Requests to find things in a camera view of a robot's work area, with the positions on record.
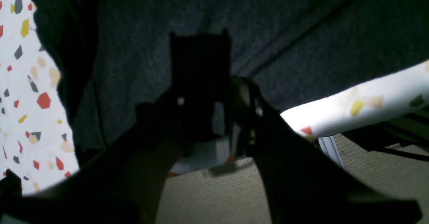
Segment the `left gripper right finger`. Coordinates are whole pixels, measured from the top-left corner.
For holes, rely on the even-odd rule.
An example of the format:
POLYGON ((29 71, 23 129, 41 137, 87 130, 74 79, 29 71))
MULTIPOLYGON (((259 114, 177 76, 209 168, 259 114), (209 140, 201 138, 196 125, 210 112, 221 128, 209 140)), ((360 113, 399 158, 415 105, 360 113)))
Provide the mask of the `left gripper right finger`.
POLYGON ((242 77, 230 79, 230 154, 252 157, 274 224, 415 224, 416 201, 364 185, 294 132, 242 77))

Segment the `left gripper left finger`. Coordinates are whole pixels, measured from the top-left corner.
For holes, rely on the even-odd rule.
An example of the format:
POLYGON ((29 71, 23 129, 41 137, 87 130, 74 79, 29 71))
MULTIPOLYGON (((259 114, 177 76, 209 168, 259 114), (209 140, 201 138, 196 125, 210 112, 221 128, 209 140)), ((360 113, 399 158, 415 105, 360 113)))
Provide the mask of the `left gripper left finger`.
POLYGON ((1 223, 154 224, 168 173, 213 132, 216 102, 227 110, 231 39, 170 33, 172 85, 135 108, 136 123, 77 174, 32 197, 11 170, 1 181, 1 223))

